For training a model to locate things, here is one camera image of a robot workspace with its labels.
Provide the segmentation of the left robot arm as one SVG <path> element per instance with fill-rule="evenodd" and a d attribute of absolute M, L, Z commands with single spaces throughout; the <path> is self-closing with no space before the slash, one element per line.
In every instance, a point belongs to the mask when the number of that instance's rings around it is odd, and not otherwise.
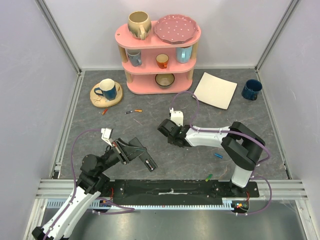
<path fill-rule="evenodd" d="M 86 155 L 82 160 L 81 174 L 74 181 L 72 193 L 58 212 L 43 226 L 32 231 L 36 240 L 67 240 L 88 207 L 98 198 L 106 196 L 110 191 L 110 178 L 104 171 L 117 163 L 129 164 L 140 158 L 149 171 L 157 165 L 147 149 L 135 137 L 126 143 L 122 139 L 103 138 L 108 147 L 104 155 Z"/>

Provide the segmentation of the black remote control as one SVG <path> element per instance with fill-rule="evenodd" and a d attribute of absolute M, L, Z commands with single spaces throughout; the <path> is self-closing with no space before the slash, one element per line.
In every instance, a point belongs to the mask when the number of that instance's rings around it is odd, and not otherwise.
<path fill-rule="evenodd" d="M 140 151 L 139 154 L 138 154 L 138 157 L 139 159 L 141 160 L 141 162 L 145 165 L 145 167 L 149 170 L 148 166 L 146 165 L 145 161 L 146 160 L 149 160 L 150 163 L 153 165 L 154 167 L 154 170 L 158 168 L 158 165 L 156 164 L 156 162 L 153 160 L 153 158 L 150 156 L 150 154 L 148 153 L 147 151 L 147 148 L 144 147 L 141 142 L 138 140 L 137 137 L 133 138 L 132 140 L 129 141 L 129 144 L 134 146 L 134 147 L 137 147 L 137 148 L 140 148 L 140 149 L 144 149 L 144 151 Z"/>

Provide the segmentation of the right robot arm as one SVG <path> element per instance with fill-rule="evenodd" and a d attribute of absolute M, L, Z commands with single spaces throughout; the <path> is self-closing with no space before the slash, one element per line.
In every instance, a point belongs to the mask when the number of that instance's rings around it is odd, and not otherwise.
<path fill-rule="evenodd" d="M 266 150 L 265 142 L 241 122 L 221 128 L 179 126 L 165 119 L 157 130 L 167 137 L 167 142 L 181 148 L 206 146 L 222 148 L 235 163 L 229 191 L 235 197 L 247 191 L 249 179 Z"/>

